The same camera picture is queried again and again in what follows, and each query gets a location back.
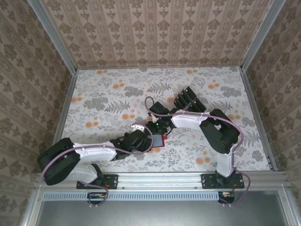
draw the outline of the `gray panel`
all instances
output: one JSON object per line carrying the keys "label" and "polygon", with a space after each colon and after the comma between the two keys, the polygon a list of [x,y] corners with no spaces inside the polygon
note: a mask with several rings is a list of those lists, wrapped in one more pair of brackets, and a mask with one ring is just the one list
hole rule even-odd
{"label": "gray panel", "polygon": [[277,192],[249,192],[232,207],[217,201],[43,202],[37,226],[286,226]]}

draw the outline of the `floor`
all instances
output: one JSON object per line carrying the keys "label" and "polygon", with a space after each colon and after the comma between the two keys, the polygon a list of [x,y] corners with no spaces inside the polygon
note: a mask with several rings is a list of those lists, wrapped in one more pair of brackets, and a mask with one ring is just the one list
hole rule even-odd
{"label": "floor", "polygon": [[43,202],[37,226],[287,226],[278,192],[249,192],[231,207],[217,201]]}
{"label": "floor", "polygon": [[[131,131],[132,123],[150,120],[146,96],[172,109],[177,93],[190,86],[207,111],[221,109],[243,130],[245,141],[235,153],[235,166],[269,170],[238,67],[83,70],[77,75],[63,131],[73,142],[120,137]],[[120,161],[95,162],[104,172],[214,171],[216,154],[202,132],[174,129],[165,147]]]}

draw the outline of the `wall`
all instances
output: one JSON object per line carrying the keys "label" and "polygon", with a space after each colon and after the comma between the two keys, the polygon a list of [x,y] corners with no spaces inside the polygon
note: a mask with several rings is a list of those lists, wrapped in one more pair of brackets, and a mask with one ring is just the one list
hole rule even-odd
{"label": "wall", "polygon": [[271,0],[42,0],[78,68],[239,65]]}
{"label": "wall", "polygon": [[0,225],[18,225],[71,75],[26,0],[0,1]]}
{"label": "wall", "polygon": [[301,206],[301,1],[287,0],[247,69],[279,170]]}

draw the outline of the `aluminum frame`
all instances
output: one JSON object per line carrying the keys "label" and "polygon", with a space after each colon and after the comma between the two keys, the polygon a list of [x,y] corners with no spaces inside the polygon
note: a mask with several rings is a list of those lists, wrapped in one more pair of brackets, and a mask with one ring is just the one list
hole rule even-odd
{"label": "aluminum frame", "polygon": [[67,46],[65,46],[64,42],[60,38],[60,35],[58,34],[57,30],[55,29],[54,25],[52,24],[52,22],[49,18],[49,15],[47,14],[46,10],[44,9],[41,1],[28,0],[28,2],[31,5],[35,14],[37,15],[38,19],[40,20],[42,26],[44,27],[44,29],[47,32],[48,36],[50,37],[51,41],[53,42],[56,50],[60,54],[62,60],[64,61],[65,65],[67,66],[71,75],[74,76],[76,73],[76,64],[73,61],[71,55],[69,54]]}
{"label": "aluminum frame", "polygon": [[262,123],[262,120],[261,120],[261,117],[260,117],[260,114],[259,114],[259,111],[257,108],[257,104],[255,101],[253,92],[252,92],[252,88],[251,88],[248,76],[245,71],[242,71],[241,68],[239,69],[239,72],[240,72],[240,76],[243,80],[243,84],[245,86],[246,95],[248,97],[248,100],[249,100],[249,103],[251,106],[251,110],[252,110],[252,113],[254,116],[254,120],[255,120],[257,129],[258,129],[258,133],[259,133],[259,136],[260,136],[260,139],[262,142],[263,149],[265,150],[265,152],[268,155],[268,160],[270,161],[269,164],[271,164],[272,170],[277,171],[278,170],[277,165],[276,165],[271,147],[269,145],[267,134],[265,133],[265,130],[264,130],[264,126],[263,126],[263,123]]}
{"label": "aluminum frame", "polygon": [[249,48],[244,56],[244,59],[242,60],[242,62],[240,64],[244,71],[247,70],[250,63],[252,62],[254,56],[256,55],[257,51],[260,48],[260,45],[262,44],[264,38],[268,34],[274,21],[276,20],[276,17],[278,16],[280,10],[282,9],[284,3],[285,3],[285,0],[272,1],[267,14],[265,15],[257,33],[255,34],[255,37],[252,40],[251,45],[249,46]]}
{"label": "aluminum frame", "polygon": [[67,115],[68,115],[72,95],[73,95],[75,85],[76,85],[76,80],[77,80],[77,74],[71,77],[70,84],[69,84],[69,87],[68,87],[68,91],[67,91],[67,94],[66,94],[66,98],[65,98],[65,101],[64,101],[64,105],[63,105],[63,108],[62,108],[62,112],[61,112],[61,115],[60,115],[60,119],[58,121],[56,131],[55,131],[55,135],[53,137],[52,145],[57,143],[62,138],[62,134],[63,134],[64,126],[65,126],[65,123],[66,123],[66,119],[67,119]]}
{"label": "aluminum frame", "polygon": [[239,67],[239,64],[237,65],[149,65],[149,66],[124,66],[122,68],[120,67],[88,67],[83,68],[79,67],[77,70],[79,71],[86,71],[86,70],[103,70],[103,69],[144,69],[144,68],[188,68],[188,67]]}
{"label": "aluminum frame", "polygon": [[[201,174],[213,172],[170,172],[170,173],[115,173],[119,176],[117,191],[119,192],[192,192],[192,191],[231,191],[232,189],[202,189]],[[298,216],[294,214],[290,200],[285,192],[289,189],[286,173],[280,171],[245,171],[251,179],[250,191],[279,191],[279,195],[285,195],[287,202],[283,203],[285,216],[289,226],[298,222]],[[35,226],[42,205],[45,192],[78,192],[76,182],[62,182],[57,185],[47,186],[37,176],[33,194],[28,205],[22,226]]]}
{"label": "aluminum frame", "polygon": [[[43,202],[88,201],[89,192],[44,192]],[[124,192],[112,190],[106,201],[218,201],[218,192]]]}

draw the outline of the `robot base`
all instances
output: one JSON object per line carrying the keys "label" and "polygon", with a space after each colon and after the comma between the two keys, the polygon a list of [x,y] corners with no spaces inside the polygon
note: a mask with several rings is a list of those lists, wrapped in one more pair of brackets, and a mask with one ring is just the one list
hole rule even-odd
{"label": "robot base", "polygon": [[[117,185],[118,185],[118,174],[105,174],[100,184],[100,186],[105,187],[107,189],[117,189]],[[76,184],[76,189],[90,190],[90,189],[99,189],[99,188],[88,187],[78,181]]]}
{"label": "robot base", "polygon": [[243,176],[235,171],[232,174],[225,178],[219,173],[210,173],[210,174],[202,174],[201,182],[203,189],[238,189],[245,188]]}

